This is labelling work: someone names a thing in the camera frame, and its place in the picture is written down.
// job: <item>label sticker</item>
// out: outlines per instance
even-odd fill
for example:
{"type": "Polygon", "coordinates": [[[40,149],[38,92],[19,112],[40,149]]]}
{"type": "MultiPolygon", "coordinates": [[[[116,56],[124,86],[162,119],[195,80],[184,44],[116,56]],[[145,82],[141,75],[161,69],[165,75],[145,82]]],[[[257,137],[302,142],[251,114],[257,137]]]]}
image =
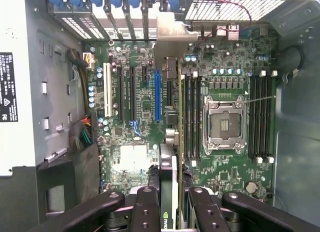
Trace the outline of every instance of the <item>label sticker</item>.
{"type": "Polygon", "coordinates": [[[18,121],[14,59],[0,52],[0,122],[18,121]]]}

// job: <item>green circuit board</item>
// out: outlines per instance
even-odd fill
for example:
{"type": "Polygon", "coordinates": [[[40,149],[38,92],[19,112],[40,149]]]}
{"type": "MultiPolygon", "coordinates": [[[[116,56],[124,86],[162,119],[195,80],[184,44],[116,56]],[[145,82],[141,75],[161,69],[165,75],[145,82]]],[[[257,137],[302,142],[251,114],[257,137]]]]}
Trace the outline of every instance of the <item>green circuit board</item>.
{"type": "MultiPolygon", "coordinates": [[[[101,191],[113,189],[128,194],[132,187],[147,185],[148,168],[159,164],[158,144],[164,142],[167,127],[164,117],[165,106],[167,106],[167,83],[161,83],[161,120],[156,121],[152,42],[114,42],[111,46],[107,42],[91,42],[85,50],[89,52],[91,47],[95,48],[94,68],[88,72],[88,79],[89,85],[94,86],[94,106],[91,112],[95,113],[100,121],[94,127],[101,159],[101,191]],[[115,68],[111,72],[112,116],[109,117],[105,116],[104,76],[99,78],[97,73],[97,68],[103,68],[104,63],[110,63],[111,68],[115,68]],[[119,79],[118,67],[122,69],[122,79],[119,79]],[[132,68],[134,68],[135,83],[134,104],[131,102],[132,68]],[[136,129],[132,124],[132,104],[136,112],[136,129]]],[[[251,73],[257,74],[257,71],[272,66],[273,51],[276,47],[277,35],[272,31],[268,36],[259,36],[259,32],[253,32],[239,41],[209,39],[201,45],[196,43],[187,48],[185,56],[195,57],[195,60],[187,58],[186,61],[184,58],[182,70],[187,68],[191,73],[195,70],[198,72],[201,107],[207,96],[215,101],[235,101],[242,96],[244,101],[247,101],[252,99],[251,73]]],[[[178,103],[177,84],[173,82],[174,107],[178,103]]],[[[185,88],[186,83],[183,81],[182,84],[184,85],[182,88],[185,88]]],[[[274,93],[273,80],[271,90],[271,93],[274,93]]],[[[190,97],[193,93],[188,89],[187,94],[190,97]]],[[[269,153],[272,155],[275,106],[274,100],[270,101],[271,121],[268,143],[269,153]]],[[[227,191],[246,193],[245,183],[249,181],[257,184],[258,196],[264,194],[266,188],[271,187],[273,165],[265,162],[257,164],[249,155],[249,128],[252,115],[252,112],[250,115],[250,107],[251,103],[246,103],[247,113],[244,120],[247,133],[243,150],[240,153],[235,150],[215,150],[210,155],[206,154],[202,145],[203,112],[201,110],[199,156],[186,158],[184,155],[184,163],[191,169],[196,185],[210,187],[219,196],[227,191]]],[[[185,139],[184,143],[190,146],[189,140],[185,139]]]]}

